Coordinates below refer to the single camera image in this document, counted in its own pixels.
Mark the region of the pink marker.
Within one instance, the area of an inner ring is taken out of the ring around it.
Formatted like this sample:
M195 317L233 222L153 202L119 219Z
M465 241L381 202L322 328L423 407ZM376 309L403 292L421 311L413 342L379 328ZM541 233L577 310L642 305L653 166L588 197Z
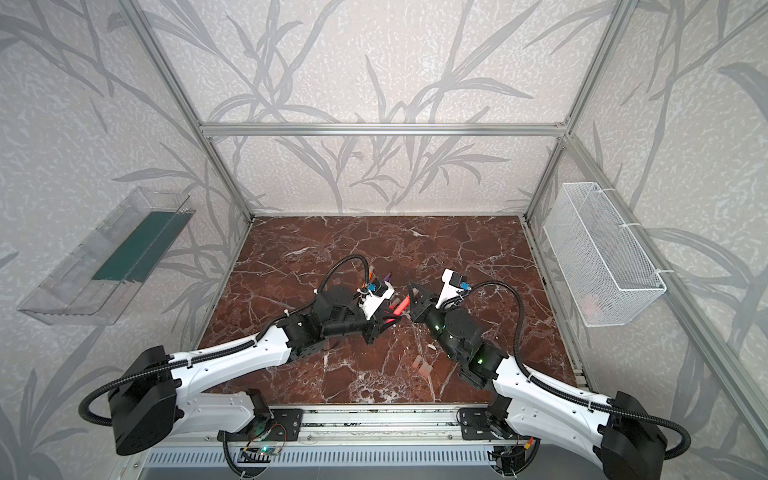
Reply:
M410 303L411 303L411 298L405 297L396 306L393 306L391 308L391 312L384 316L385 323L391 324L391 323L396 323L400 321L403 318L403 314L409 307Z

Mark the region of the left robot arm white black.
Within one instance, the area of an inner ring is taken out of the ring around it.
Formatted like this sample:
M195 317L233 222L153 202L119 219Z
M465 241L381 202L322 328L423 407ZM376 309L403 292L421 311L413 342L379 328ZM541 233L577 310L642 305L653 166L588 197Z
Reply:
M394 293L390 283L378 280L359 291L334 285L259 334L174 354L152 347L120 378L87 394L78 413L111 428L120 456L179 434L241 432L256 418L254 396L213 394L211 388L314 355L330 338L359 335L373 343L397 318L387 306Z

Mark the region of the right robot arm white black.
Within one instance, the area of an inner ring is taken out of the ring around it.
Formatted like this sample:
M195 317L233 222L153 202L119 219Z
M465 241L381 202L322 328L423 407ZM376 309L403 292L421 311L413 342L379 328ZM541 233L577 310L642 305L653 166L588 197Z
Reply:
M461 307L471 288L445 284L442 294L416 283L409 288L412 321L427 326L466 383L494 393L487 415L497 435L557 445L601 467L608 479L658 479L666 461L690 448L683 426L648 414L625 392L588 392L527 367L518 356L523 308L507 353L485 340Z

